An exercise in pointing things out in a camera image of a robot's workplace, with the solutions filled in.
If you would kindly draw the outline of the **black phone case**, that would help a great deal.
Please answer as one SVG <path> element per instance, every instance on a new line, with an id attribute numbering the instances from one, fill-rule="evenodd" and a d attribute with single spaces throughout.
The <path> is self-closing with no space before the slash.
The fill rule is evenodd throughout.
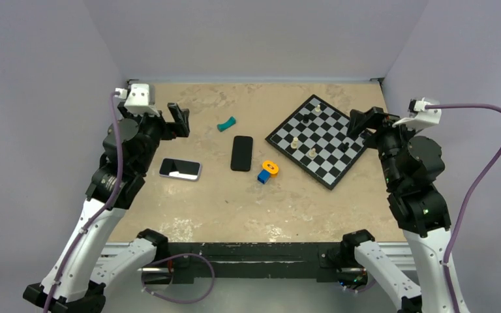
<path id="1" fill-rule="evenodd" d="M 232 171 L 249 171 L 252 164 L 253 138 L 235 136 L 232 145 L 230 169 Z"/>

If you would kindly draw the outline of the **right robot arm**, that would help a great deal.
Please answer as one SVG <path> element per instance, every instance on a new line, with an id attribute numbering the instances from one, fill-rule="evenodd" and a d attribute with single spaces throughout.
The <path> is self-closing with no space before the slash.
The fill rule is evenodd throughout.
<path id="1" fill-rule="evenodd" d="M 449 250 L 448 206 L 434 186 L 445 168 L 442 150 L 434 140 L 419 135 L 420 130 L 437 125 L 441 115 L 428 104 L 415 107 L 404 118 L 378 107 L 350 112 L 349 137 L 372 130 L 365 145 L 378 151 L 389 208 L 412 253 L 418 283 L 409 281 L 367 230 L 344 235 L 326 260 L 335 268 L 345 264 L 364 268 L 398 312 L 468 311 Z"/>

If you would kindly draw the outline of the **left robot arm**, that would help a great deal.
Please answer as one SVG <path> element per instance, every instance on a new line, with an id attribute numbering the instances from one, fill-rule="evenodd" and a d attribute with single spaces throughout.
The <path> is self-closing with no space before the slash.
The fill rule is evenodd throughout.
<path id="1" fill-rule="evenodd" d="M 45 312 L 101 312 L 113 287 L 135 269 L 168 260 L 167 239 L 141 231 L 104 267 L 97 261 L 112 231 L 130 209 L 160 142 L 190 134 L 188 109 L 168 105 L 171 121 L 146 104 L 120 103 L 103 140 L 99 168 L 85 193 L 82 212 L 59 259 L 41 282 L 28 285 L 23 299 Z"/>

